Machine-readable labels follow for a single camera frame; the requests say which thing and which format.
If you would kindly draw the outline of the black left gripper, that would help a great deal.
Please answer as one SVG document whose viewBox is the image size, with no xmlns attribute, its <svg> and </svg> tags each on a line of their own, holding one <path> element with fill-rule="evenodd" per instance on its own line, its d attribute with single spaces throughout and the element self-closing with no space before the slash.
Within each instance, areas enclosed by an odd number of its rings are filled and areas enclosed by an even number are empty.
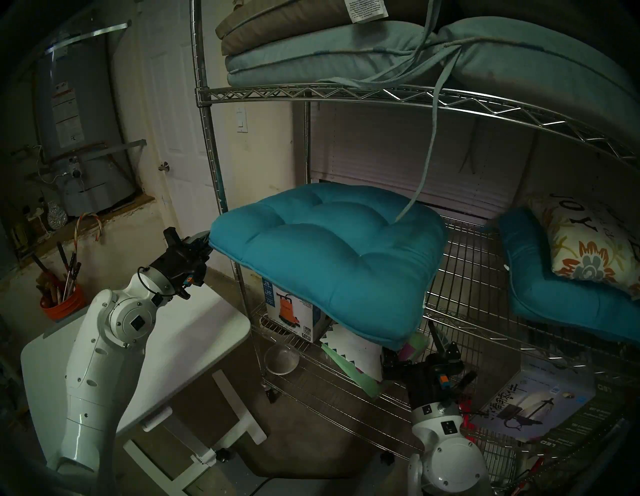
<svg viewBox="0 0 640 496">
<path fill-rule="evenodd" d="M 153 295 L 162 298 L 179 296 L 190 298 L 187 288 L 202 286 L 207 271 L 206 262 L 211 254 L 210 231 L 202 231 L 182 239 L 175 227 L 162 231 L 166 242 L 164 253 L 150 264 L 150 282 Z"/>
</svg>

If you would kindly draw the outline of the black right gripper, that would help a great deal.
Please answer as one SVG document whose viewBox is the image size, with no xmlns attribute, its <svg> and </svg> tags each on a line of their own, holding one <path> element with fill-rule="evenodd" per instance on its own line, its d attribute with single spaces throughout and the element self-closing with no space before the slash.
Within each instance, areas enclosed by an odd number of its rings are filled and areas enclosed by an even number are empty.
<svg viewBox="0 0 640 496">
<path fill-rule="evenodd" d="M 404 383 L 411 408 L 420 408 L 437 403 L 449 407 L 459 403 L 465 389 L 478 377 L 476 371 L 468 371 L 455 383 L 453 376 L 461 374 L 465 364 L 457 344 L 451 341 L 433 320 L 427 326 L 436 353 L 429 354 L 424 361 L 401 361 L 396 352 L 383 350 L 382 376 L 384 380 Z"/>
</svg>

